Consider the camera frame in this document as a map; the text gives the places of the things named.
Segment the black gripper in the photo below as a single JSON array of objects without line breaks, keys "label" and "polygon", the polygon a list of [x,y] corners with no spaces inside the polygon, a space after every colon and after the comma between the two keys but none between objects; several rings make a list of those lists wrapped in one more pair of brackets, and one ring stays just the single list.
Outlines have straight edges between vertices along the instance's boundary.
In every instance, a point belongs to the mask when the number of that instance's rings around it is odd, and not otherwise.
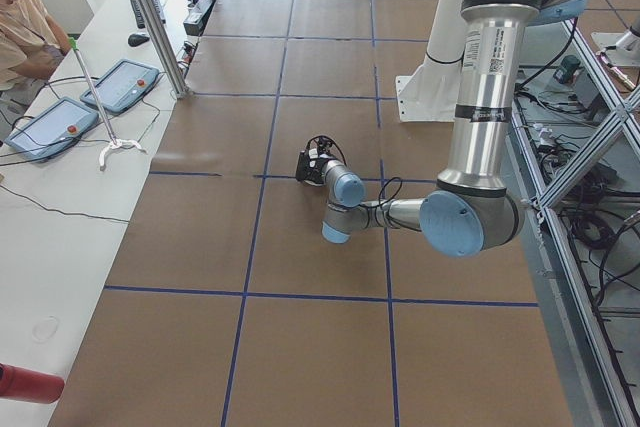
[{"label": "black gripper", "polygon": [[307,183],[312,186],[323,186],[323,169],[327,162],[328,156],[319,153],[316,149],[300,151],[296,165],[295,179],[298,182]]}]

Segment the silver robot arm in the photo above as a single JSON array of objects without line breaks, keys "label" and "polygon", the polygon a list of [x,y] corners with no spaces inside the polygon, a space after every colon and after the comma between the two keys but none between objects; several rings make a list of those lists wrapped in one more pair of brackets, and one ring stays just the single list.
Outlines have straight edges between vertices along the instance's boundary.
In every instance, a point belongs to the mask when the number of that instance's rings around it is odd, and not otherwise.
[{"label": "silver robot arm", "polygon": [[326,187],[323,237],[349,240],[373,227],[410,229],[437,251],[465,257],[503,245],[522,228],[524,204],[507,190],[501,160],[520,50],[529,26],[578,17],[588,0],[439,0],[423,62],[396,80],[404,121],[451,120],[447,167],[421,199],[365,197],[362,180],[325,136],[301,151],[296,179]]}]

